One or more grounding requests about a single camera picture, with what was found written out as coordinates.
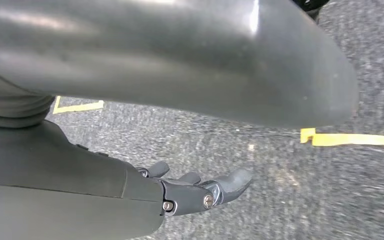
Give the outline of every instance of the floor marking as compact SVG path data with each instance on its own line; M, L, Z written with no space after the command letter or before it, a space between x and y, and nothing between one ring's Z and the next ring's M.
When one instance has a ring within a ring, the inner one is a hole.
M56 97L55 106L53 107L52 114L60 114L67 112L81 112L95 109L102 109L104 107L104 101L100 100L98 102L82 104L82 105L73 105L73 106L63 106L60 105L61 96Z
M369 134L316 133L315 128L301 129L301 143L311 140L313 146L329 147L345 144L384 145L384 136Z

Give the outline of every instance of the screw head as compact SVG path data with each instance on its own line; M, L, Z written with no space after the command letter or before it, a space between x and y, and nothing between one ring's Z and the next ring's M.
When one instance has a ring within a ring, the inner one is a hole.
M163 204L162 204L162 209L166 212L170 212L171 210L173 210L174 208L174 204L172 202L169 202L169 201L165 201Z
M204 208L205 209L210 209L213 206L213 204L214 204L214 197L213 197L213 195L210 195L210 194L205 195L203 203L204 203Z

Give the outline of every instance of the bolt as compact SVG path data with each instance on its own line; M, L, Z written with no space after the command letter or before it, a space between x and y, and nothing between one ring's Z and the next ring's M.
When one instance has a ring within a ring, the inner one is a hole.
M205 195L204 197L204 208L210 209L214 204L214 197L213 195Z
M170 212L171 210L173 210L174 208L174 204L172 202L169 202L169 201L165 201L163 204L162 204L162 209L166 212Z

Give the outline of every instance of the gray carpet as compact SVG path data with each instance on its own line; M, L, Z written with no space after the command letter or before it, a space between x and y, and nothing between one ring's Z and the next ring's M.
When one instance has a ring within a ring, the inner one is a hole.
M318 131L384 135L384 1L333 0L320 26L355 65L361 98L358 116ZM61 105L79 101L87 102L63 98ZM135 166L165 160L170 177L253 170L255 181L239 200L169 217L142 240L384 239L384 146L314 147L300 143L298 129L113 102L48 119L71 142Z

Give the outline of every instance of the robotic arm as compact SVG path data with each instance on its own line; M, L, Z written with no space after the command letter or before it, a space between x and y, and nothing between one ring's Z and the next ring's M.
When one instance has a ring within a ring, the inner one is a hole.
M317 19L327 0L295 2ZM306 128L350 117L356 74L290 0L0 0L0 239L129 239L238 198L251 174L165 179L68 142L54 96Z

